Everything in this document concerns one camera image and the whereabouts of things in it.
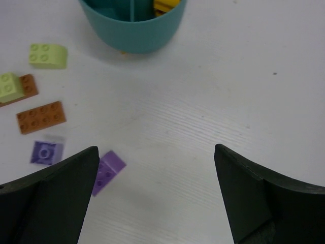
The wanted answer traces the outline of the purple square lego brick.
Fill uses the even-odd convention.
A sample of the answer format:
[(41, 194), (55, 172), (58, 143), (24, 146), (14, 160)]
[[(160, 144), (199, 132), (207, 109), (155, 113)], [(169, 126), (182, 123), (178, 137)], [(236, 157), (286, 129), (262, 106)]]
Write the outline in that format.
[(35, 141), (30, 162), (42, 165), (54, 165), (62, 160), (63, 144)]

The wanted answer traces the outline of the purple curved lego brick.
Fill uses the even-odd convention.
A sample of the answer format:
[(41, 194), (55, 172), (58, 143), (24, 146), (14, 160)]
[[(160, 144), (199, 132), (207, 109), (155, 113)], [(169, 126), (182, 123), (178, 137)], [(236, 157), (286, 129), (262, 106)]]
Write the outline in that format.
[(95, 197), (125, 167), (126, 163), (112, 150), (101, 157), (92, 195)]

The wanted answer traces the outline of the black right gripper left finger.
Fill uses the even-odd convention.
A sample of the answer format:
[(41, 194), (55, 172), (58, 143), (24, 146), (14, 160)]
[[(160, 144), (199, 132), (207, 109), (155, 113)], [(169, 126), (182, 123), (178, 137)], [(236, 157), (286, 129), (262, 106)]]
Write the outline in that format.
[(91, 146), (1, 185), (1, 243), (77, 243), (99, 166)]

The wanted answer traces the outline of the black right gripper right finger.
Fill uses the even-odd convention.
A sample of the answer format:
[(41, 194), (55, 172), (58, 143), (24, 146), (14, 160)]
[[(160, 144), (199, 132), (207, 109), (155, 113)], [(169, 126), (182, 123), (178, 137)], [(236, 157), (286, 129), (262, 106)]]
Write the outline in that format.
[(216, 173), (234, 243), (324, 243), (324, 187), (215, 146)]

